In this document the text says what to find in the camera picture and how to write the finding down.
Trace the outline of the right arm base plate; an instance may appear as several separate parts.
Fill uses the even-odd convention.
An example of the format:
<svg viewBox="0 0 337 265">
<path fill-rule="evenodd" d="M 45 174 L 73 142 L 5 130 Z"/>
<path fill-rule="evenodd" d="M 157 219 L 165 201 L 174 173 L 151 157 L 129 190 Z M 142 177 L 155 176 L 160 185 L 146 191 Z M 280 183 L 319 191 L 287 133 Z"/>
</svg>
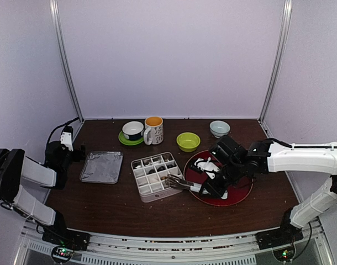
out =
<svg viewBox="0 0 337 265">
<path fill-rule="evenodd" d="M 260 250 L 287 244 L 292 245 L 295 241 L 304 238 L 301 229 L 283 229 L 281 227 L 258 232 L 255 236 Z"/>
</svg>

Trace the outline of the bunny print tin lid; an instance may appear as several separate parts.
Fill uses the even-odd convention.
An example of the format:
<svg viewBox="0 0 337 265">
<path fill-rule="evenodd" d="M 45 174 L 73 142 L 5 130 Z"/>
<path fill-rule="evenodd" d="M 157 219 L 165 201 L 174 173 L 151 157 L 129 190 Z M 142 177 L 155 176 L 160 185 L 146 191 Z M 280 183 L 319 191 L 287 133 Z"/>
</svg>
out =
<svg viewBox="0 0 337 265">
<path fill-rule="evenodd" d="M 120 151 L 92 151 L 80 174 L 83 183 L 116 184 L 123 162 Z"/>
</svg>

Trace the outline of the white metal tongs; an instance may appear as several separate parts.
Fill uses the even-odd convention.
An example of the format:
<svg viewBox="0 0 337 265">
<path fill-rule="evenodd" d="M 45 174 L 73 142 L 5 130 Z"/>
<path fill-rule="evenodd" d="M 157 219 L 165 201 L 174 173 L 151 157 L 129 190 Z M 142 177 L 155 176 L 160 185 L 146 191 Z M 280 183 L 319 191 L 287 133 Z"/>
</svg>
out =
<svg viewBox="0 0 337 265">
<path fill-rule="evenodd" d="M 185 189 L 198 193 L 202 186 L 218 187 L 216 186 L 215 181 L 218 180 L 218 173 L 220 171 L 220 168 L 216 165 L 216 163 L 217 160 L 212 160 L 211 157 L 208 157 L 207 159 L 198 158 L 193 164 L 190 165 L 190 168 L 192 170 L 198 173 L 206 173 L 208 175 L 208 178 L 203 182 L 203 184 L 187 181 L 174 174 L 168 174 L 166 177 L 164 177 L 164 182 L 171 188 L 177 188 L 182 190 Z"/>
</svg>

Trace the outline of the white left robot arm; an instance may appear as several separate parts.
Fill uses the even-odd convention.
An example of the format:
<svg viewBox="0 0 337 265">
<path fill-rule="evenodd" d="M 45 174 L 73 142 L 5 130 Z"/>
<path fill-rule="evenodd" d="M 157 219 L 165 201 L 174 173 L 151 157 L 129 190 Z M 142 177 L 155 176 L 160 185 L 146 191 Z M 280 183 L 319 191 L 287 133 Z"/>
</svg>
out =
<svg viewBox="0 0 337 265">
<path fill-rule="evenodd" d="M 26 180 L 42 188 L 64 189 L 71 163 L 85 159 L 85 147 L 75 149 L 73 146 L 72 126 L 62 125 L 61 128 L 59 140 L 48 139 L 43 163 L 28 157 L 23 149 L 0 149 L 0 201 L 8 209 L 51 227 L 50 237 L 59 245 L 66 245 L 71 241 L 71 233 L 63 227 L 61 214 L 22 185 Z"/>
</svg>

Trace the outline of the silver divided tin box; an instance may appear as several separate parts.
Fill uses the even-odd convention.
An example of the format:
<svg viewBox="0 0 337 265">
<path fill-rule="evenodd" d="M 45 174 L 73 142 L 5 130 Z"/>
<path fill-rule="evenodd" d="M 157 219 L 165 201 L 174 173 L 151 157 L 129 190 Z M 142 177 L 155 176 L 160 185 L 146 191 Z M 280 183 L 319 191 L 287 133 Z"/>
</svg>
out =
<svg viewBox="0 0 337 265">
<path fill-rule="evenodd" d="M 171 188 L 164 182 L 164 177 L 174 174 L 183 178 L 174 156 L 170 152 L 140 158 L 131 162 L 131 169 L 135 183 L 144 203 L 167 198 L 182 192 L 177 188 Z M 150 179 L 156 178 L 157 182 L 150 183 Z"/>
</svg>

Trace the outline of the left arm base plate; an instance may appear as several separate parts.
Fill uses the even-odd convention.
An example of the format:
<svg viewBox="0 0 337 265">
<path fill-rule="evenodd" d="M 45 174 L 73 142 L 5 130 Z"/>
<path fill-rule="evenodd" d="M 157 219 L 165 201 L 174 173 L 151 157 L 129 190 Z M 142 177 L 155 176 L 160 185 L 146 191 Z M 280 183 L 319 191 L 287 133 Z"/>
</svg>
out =
<svg viewBox="0 0 337 265">
<path fill-rule="evenodd" d="M 42 240 L 54 245 L 62 246 L 74 251 L 86 251 L 91 235 L 85 232 L 66 230 L 65 233 L 55 232 L 53 229 L 43 227 Z"/>
</svg>

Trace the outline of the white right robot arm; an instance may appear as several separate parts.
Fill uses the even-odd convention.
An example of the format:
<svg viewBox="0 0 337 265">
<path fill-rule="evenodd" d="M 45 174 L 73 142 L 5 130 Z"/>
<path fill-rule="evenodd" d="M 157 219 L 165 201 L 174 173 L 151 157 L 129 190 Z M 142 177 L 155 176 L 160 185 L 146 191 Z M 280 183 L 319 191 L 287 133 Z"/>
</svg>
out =
<svg viewBox="0 0 337 265">
<path fill-rule="evenodd" d="M 277 172 L 317 172 L 329 179 L 304 202 L 285 212 L 281 226 L 275 231 L 278 243 L 285 244 L 296 231 L 337 204 L 337 141 L 328 144 L 288 144 L 268 138 L 251 144 L 249 149 L 222 136 L 209 153 L 221 164 L 217 167 L 211 158 L 199 158 L 193 166 L 207 179 L 193 184 L 190 190 L 199 195 L 226 199 L 228 187 L 243 177 Z"/>
</svg>

